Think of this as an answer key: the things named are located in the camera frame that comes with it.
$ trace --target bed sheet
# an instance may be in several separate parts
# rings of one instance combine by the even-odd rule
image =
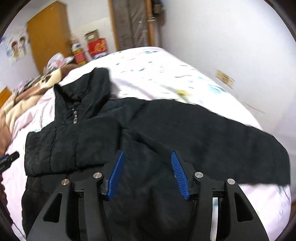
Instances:
[[[231,94],[161,48],[135,48],[110,54],[72,70],[60,85],[69,84],[96,67],[109,69],[113,98],[175,99],[201,105],[226,118],[262,129],[251,113]],[[20,153],[20,158],[3,173],[3,184],[6,187],[8,210],[22,234],[21,198],[27,180],[24,170],[25,140],[28,132],[40,131],[54,120],[54,102],[54,92],[50,89],[34,107],[18,118],[7,150],[7,153],[16,150]],[[264,184],[243,184],[240,187],[259,215],[269,239],[275,240],[289,220],[289,187]],[[218,200],[213,199],[212,241],[215,240],[217,230],[217,215]],[[13,230],[21,240],[25,240],[15,226]]]

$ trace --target blue gripper pad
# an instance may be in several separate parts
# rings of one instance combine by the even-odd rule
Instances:
[[[113,169],[113,172],[108,180],[108,192],[106,194],[106,197],[109,200],[115,195],[117,191],[118,183],[123,173],[123,168],[124,168],[124,155],[123,155],[123,151],[121,151],[117,159],[116,165]]]
[[[172,152],[171,163],[175,173],[175,177],[177,179],[180,193],[186,200],[188,200],[190,197],[190,193],[188,190],[188,180],[175,151]]]

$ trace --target wall switch plate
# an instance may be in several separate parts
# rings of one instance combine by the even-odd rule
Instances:
[[[224,74],[220,70],[217,70],[216,77],[220,79],[224,84],[228,85],[231,89],[233,89],[234,80],[230,78],[228,75]]]

